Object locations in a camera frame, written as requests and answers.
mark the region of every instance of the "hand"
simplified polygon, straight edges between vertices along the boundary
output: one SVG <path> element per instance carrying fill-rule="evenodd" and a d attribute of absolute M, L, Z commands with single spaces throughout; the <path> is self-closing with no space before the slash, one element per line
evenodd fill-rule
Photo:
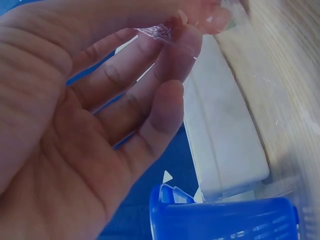
<path fill-rule="evenodd" d="M 89 76 L 66 80 L 132 28 L 177 10 L 176 0 L 47 0 L 0 18 L 1 239 L 94 239 L 163 153 L 183 120 L 182 82 L 202 43 L 195 28 L 178 30 L 173 45 L 139 35 Z"/>

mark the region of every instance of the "blue container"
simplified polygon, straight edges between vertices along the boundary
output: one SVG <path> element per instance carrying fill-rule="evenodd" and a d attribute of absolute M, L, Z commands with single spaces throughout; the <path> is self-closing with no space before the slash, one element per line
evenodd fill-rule
<path fill-rule="evenodd" d="M 296 208 L 286 198 L 195 203 L 162 184 L 150 197 L 154 240 L 298 240 Z"/>

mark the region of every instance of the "white box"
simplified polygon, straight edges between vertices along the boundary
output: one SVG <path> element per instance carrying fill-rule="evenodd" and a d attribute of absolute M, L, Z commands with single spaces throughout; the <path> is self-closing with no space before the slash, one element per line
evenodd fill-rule
<path fill-rule="evenodd" d="M 269 175 L 246 102 L 211 35 L 184 84 L 184 123 L 203 198 L 213 202 Z"/>

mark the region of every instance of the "wooden surface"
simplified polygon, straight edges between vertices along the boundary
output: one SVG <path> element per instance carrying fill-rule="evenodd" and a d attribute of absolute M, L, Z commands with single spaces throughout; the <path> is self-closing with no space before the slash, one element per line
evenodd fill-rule
<path fill-rule="evenodd" d="M 271 175 L 258 198 L 289 197 L 302 240 L 320 239 L 320 1 L 226 0 L 217 40 L 246 98 Z"/>

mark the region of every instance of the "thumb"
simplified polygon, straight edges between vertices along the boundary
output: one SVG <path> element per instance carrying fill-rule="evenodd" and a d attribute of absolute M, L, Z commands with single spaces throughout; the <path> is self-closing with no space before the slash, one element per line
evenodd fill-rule
<path fill-rule="evenodd" d="M 47 0 L 13 9 L 0 26 L 32 33 L 73 57 L 120 29 L 161 23 L 178 6 L 179 0 Z"/>

